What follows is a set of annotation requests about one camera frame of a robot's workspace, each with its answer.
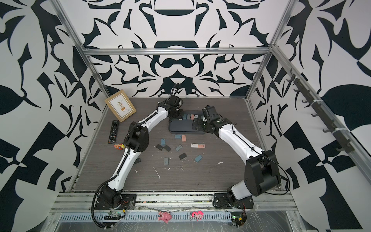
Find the pink toy right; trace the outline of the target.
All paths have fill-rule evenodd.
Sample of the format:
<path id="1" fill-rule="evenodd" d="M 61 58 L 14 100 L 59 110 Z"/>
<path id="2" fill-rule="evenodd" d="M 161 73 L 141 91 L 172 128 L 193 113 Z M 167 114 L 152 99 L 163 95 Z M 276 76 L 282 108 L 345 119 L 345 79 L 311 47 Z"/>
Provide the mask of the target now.
<path id="1" fill-rule="evenodd" d="M 191 220 L 200 221 L 203 220 L 204 213 L 202 211 L 194 211 L 191 213 Z"/>

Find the red yellow toy fish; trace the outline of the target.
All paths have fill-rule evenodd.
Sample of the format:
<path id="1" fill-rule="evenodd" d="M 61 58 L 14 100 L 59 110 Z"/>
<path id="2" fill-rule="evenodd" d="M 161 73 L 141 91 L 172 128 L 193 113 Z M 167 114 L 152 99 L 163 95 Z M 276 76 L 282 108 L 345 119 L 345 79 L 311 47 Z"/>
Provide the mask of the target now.
<path id="1" fill-rule="evenodd" d="M 114 148 L 115 149 L 118 149 L 118 150 L 124 150 L 125 149 L 125 145 L 124 144 L 115 144 L 114 145 Z"/>

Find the pink toy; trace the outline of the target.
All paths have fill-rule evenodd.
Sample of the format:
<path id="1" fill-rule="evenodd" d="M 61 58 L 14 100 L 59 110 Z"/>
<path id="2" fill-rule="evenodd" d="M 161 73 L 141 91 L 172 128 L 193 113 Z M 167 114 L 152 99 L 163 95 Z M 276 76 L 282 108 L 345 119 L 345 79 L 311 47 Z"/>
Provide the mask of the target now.
<path id="1" fill-rule="evenodd" d="M 200 221 L 203 220 L 204 213 L 202 211 L 194 211 L 191 213 L 191 220 Z"/>
<path id="2" fill-rule="evenodd" d="M 160 211 L 158 213 L 158 221 L 163 221 L 165 223 L 169 223 L 172 220 L 172 215 L 170 212 Z"/>

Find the pink toy left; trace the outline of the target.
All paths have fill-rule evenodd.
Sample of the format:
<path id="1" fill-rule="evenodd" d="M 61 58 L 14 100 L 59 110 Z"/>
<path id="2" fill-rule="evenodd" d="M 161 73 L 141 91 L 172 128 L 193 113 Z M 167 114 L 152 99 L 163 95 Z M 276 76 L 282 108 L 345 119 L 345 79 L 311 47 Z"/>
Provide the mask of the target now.
<path id="1" fill-rule="evenodd" d="M 158 221 L 163 221 L 165 223 L 169 223 L 172 220 L 172 215 L 170 212 L 160 211 L 158 213 Z"/>

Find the small circuit board right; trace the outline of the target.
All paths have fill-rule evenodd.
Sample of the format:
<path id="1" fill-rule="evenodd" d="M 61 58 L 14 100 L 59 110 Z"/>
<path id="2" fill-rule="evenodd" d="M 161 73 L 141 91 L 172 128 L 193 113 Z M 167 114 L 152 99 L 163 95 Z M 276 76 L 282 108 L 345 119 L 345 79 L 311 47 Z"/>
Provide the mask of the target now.
<path id="1" fill-rule="evenodd" d="M 231 223 L 233 226 L 239 228 L 246 222 L 246 215 L 232 215 Z"/>

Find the grey-blue eraser centre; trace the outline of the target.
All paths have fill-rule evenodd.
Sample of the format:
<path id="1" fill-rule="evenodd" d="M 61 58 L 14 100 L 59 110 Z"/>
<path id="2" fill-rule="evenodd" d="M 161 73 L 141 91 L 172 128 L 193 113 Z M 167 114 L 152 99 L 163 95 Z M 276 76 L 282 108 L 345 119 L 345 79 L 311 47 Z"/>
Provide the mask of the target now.
<path id="1" fill-rule="evenodd" d="M 176 150 L 176 151 L 180 151 L 182 148 L 183 148 L 182 145 L 178 145 L 178 146 L 175 148 L 175 150 Z"/>

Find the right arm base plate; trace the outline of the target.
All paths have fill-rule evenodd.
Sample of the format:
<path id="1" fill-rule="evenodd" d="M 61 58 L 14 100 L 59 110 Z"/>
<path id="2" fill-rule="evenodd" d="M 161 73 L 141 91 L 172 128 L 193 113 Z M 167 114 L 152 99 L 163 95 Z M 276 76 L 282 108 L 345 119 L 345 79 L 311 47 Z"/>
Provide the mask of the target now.
<path id="1" fill-rule="evenodd" d="M 254 202 L 251 196 L 237 200 L 231 192 L 215 193 L 213 207 L 215 209 L 252 209 L 254 207 Z"/>

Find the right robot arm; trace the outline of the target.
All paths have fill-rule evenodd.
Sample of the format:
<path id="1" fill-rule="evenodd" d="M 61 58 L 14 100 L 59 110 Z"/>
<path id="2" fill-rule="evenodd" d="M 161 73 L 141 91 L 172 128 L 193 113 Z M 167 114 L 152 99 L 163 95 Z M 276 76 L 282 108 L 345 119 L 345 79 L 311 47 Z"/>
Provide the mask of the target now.
<path id="1" fill-rule="evenodd" d="M 234 123 L 217 113 L 214 106 L 207 105 L 203 109 L 202 129 L 227 143 L 245 164 L 243 180 L 229 190 L 232 200 L 259 196 L 281 184 L 276 155 L 250 142 Z"/>

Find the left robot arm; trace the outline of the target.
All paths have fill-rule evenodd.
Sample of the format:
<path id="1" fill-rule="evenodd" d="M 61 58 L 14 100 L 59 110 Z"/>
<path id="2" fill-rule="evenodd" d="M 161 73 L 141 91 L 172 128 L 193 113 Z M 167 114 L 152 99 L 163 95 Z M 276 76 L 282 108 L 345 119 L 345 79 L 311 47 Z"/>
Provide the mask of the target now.
<path id="1" fill-rule="evenodd" d="M 139 122 L 132 122 L 124 139 L 124 154 L 112 177 L 102 183 L 96 193 L 99 202 L 105 207 L 117 208 L 121 204 L 121 192 L 135 161 L 149 145 L 149 133 L 165 119 L 183 117 L 183 100 L 172 95 L 159 102 L 155 111 Z"/>

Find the blue eraser lower centre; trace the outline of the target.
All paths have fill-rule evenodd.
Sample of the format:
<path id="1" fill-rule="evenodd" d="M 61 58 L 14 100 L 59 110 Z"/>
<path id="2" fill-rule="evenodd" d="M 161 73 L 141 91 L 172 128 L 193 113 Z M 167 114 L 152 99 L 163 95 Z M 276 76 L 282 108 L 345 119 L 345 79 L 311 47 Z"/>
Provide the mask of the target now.
<path id="1" fill-rule="evenodd" d="M 194 160 L 195 162 L 199 162 L 200 160 L 202 160 L 203 156 L 202 155 L 198 155 Z"/>

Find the dark grey storage tray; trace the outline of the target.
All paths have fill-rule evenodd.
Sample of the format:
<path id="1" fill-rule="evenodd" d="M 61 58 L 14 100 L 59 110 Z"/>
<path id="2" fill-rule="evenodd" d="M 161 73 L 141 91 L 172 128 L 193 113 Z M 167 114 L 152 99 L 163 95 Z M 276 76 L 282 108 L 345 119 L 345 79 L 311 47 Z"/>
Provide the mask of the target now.
<path id="1" fill-rule="evenodd" d="M 184 114 L 203 115 L 200 110 L 185 110 Z M 192 129 L 193 120 L 174 119 L 169 121 L 169 132 L 172 134 L 205 134 Z"/>

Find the small circuit board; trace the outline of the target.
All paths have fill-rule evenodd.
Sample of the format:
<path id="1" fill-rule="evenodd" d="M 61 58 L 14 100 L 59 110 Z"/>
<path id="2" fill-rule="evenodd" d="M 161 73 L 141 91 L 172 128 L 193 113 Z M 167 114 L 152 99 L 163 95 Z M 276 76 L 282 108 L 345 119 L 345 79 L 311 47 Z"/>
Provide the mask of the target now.
<path id="1" fill-rule="evenodd" d="M 246 215 L 232 215 L 231 223 L 233 226 L 239 228 L 246 222 Z"/>
<path id="2" fill-rule="evenodd" d="M 123 210 L 122 212 L 110 211 L 108 215 L 105 215 L 104 216 L 104 219 L 103 220 L 105 220 L 105 221 L 109 221 L 109 220 L 121 220 L 125 216 L 126 216 L 126 211 L 125 210 Z"/>

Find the black eraser pair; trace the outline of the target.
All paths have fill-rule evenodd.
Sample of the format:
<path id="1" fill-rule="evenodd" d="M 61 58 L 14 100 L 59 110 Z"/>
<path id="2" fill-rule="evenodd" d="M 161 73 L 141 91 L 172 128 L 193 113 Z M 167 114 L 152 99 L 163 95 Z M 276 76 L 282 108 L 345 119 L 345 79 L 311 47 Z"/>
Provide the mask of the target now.
<path id="1" fill-rule="evenodd" d="M 160 145 L 160 144 L 157 144 L 157 145 L 156 145 L 156 148 L 157 148 L 158 150 L 163 150 L 163 149 L 164 149 L 164 147 L 163 147 L 162 145 Z"/>
<path id="2" fill-rule="evenodd" d="M 165 146 L 164 146 L 164 149 L 165 149 L 167 152 L 170 152 L 170 151 L 172 150 L 168 145 L 165 145 Z"/>

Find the black eraser right pair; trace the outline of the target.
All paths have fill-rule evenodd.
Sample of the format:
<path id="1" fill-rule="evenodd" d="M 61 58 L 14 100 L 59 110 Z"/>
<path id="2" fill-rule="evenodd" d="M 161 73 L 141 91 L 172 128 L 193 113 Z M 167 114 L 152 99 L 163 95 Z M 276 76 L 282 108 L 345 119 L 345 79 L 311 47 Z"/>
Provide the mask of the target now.
<path id="1" fill-rule="evenodd" d="M 164 149 L 165 149 L 167 152 L 170 152 L 170 151 L 172 150 L 168 145 L 165 145 L 165 146 L 164 146 Z"/>

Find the black eraser left pair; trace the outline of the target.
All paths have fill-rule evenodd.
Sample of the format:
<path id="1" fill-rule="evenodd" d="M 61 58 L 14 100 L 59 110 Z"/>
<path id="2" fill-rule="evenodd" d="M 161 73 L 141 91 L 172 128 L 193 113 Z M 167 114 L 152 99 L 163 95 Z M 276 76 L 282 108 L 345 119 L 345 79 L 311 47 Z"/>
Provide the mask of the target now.
<path id="1" fill-rule="evenodd" d="M 160 145 L 160 144 L 157 144 L 157 145 L 156 145 L 156 148 L 157 148 L 158 150 L 163 150 L 163 149 L 164 149 L 164 147 L 163 147 L 162 145 Z"/>

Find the small circuit board left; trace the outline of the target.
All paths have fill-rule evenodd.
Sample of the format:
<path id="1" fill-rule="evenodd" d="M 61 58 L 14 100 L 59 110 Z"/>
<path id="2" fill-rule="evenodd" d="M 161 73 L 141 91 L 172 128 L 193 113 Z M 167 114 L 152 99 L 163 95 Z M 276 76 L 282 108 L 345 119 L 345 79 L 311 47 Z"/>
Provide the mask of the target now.
<path id="1" fill-rule="evenodd" d="M 125 210 L 123 210 L 122 212 L 110 211 L 108 215 L 105 215 L 104 216 L 104 219 L 103 220 L 105 220 L 105 221 L 109 221 L 109 220 L 121 220 L 125 216 L 126 216 L 126 211 Z"/>

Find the wooden picture frame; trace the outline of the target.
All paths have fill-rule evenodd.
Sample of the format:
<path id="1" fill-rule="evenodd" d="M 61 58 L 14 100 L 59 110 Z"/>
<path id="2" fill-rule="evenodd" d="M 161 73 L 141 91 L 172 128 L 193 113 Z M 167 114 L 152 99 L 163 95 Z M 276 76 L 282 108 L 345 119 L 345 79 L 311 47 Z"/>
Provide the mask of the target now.
<path id="1" fill-rule="evenodd" d="M 137 112 L 129 97 L 123 90 L 120 90 L 107 98 L 105 103 L 120 122 L 125 121 Z"/>

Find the black remote control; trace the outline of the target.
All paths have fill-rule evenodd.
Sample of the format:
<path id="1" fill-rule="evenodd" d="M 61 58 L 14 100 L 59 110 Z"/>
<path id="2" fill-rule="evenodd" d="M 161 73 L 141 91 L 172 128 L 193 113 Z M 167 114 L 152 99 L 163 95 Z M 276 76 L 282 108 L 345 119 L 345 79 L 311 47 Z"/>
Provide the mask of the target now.
<path id="1" fill-rule="evenodd" d="M 118 133 L 118 127 L 119 127 L 120 121 L 119 120 L 113 120 L 109 137 L 108 137 L 108 144 L 114 144 L 117 140 L 117 133 Z"/>

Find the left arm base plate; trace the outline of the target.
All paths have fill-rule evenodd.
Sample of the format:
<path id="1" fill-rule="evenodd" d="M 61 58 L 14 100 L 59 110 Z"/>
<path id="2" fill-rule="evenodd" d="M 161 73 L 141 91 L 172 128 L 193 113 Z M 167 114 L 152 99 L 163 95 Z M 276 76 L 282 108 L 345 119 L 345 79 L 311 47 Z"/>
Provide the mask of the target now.
<path id="1" fill-rule="evenodd" d="M 116 195 L 113 198 L 98 196 L 98 199 L 94 205 L 94 210 L 123 210 L 130 209 L 136 205 L 136 194 L 121 194 Z"/>

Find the black wall hook rail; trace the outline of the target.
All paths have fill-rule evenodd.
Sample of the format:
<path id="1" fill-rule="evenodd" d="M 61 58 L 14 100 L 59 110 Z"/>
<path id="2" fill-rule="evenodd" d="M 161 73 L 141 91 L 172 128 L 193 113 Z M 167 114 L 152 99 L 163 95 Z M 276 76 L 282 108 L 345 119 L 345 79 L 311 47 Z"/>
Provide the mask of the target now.
<path id="1" fill-rule="evenodd" d="M 296 89 L 294 89 L 295 92 L 299 92 L 303 95 L 304 100 L 302 103 L 312 107 L 314 110 L 312 117 L 321 119 L 326 127 L 322 131 L 324 133 L 331 133 L 339 143 L 340 147 L 336 150 L 344 151 L 348 154 L 354 152 L 356 147 L 349 130 L 338 120 L 325 101 L 309 85 L 307 80 L 303 76 L 297 76 L 292 73 L 288 81 L 296 86 Z"/>

